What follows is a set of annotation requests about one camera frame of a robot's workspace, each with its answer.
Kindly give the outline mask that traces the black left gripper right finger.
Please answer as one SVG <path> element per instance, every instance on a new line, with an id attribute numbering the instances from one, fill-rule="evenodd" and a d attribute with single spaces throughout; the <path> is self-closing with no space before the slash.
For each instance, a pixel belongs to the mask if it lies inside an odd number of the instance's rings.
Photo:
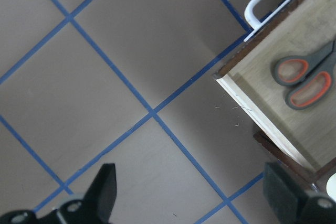
<path id="1" fill-rule="evenodd" d="M 335 223 L 335 201 L 303 190 L 277 162 L 265 164 L 263 194 L 280 223 Z"/>

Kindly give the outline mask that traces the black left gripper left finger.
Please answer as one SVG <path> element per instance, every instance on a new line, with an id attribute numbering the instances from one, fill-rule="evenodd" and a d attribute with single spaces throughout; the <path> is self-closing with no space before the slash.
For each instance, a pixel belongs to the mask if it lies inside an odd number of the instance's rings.
<path id="1" fill-rule="evenodd" d="M 81 199 L 63 203 L 38 218 L 30 210 L 10 211 L 1 223 L 108 223 L 117 197 L 115 164 L 103 164 Z"/>

